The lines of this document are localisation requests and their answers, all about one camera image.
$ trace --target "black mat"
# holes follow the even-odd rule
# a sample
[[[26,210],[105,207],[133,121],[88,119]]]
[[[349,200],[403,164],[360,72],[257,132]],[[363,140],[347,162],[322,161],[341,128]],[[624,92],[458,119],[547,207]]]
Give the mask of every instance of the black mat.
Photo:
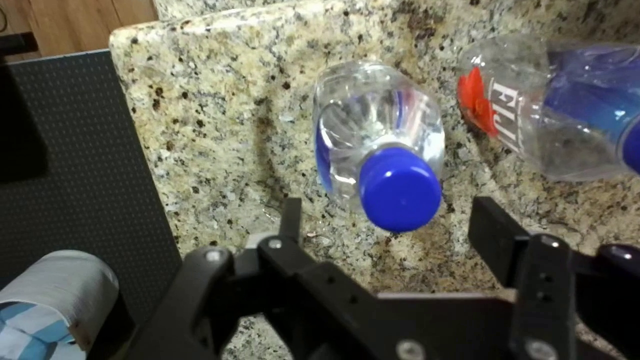
[[[0,286],[58,248],[111,265],[137,323],[181,267],[108,52],[0,66]]]

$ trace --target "blue bottle cap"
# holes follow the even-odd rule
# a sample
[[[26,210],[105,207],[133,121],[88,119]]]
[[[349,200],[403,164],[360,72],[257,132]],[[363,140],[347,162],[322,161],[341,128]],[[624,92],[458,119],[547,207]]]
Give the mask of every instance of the blue bottle cap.
[[[384,149],[360,169],[360,202],[379,229],[401,235],[428,224],[440,209],[435,170],[407,149]]]
[[[630,170],[640,174],[640,121],[624,136],[623,161]]]

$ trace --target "water bottle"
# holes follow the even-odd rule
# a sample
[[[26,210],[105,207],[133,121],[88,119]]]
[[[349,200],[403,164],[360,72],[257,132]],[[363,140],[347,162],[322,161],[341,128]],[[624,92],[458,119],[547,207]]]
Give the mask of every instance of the water bottle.
[[[490,39],[460,57],[458,107],[552,181],[638,174],[638,51]]]
[[[444,130],[435,97],[391,66],[347,63],[317,83],[315,125],[319,174],[336,202],[392,235],[436,217]]]

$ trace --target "plastic water bottle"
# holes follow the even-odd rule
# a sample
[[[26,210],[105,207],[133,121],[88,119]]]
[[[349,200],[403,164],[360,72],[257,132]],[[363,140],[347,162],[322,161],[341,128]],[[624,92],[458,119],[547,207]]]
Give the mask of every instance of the plastic water bottle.
[[[640,49],[498,36],[460,57],[465,119],[552,181],[640,173]]]
[[[320,181],[335,200],[395,235],[436,217],[444,130],[435,97],[391,66],[347,63],[317,83],[315,123]]]

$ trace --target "granite countertop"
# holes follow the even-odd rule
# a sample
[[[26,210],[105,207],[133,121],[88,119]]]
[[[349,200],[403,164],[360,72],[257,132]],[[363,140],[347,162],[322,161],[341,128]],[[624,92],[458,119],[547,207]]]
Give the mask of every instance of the granite countertop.
[[[455,63],[475,41],[511,30],[635,41],[640,2],[330,0],[225,12],[210,8],[228,2],[157,4],[174,20],[123,28],[111,46],[182,255],[207,245],[240,251],[251,235],[277,229],[286,196],[304,200],[304,248],[375,292],[495,290],[467,240],[479,194],[528,230],[585,252],[603,242],[640,245],[638,178],[549,182],[476,138],[455,104]],[[436,92],[448,136],[439,219],[391,245],[360,215],[333,205],[315,170],[311,88],[326,66],[367,59]],[[245,337],[232,353],[261,355],[242,346],[261,344],[262,355],[282,356],[270,334],[257,334],[258,343]]]

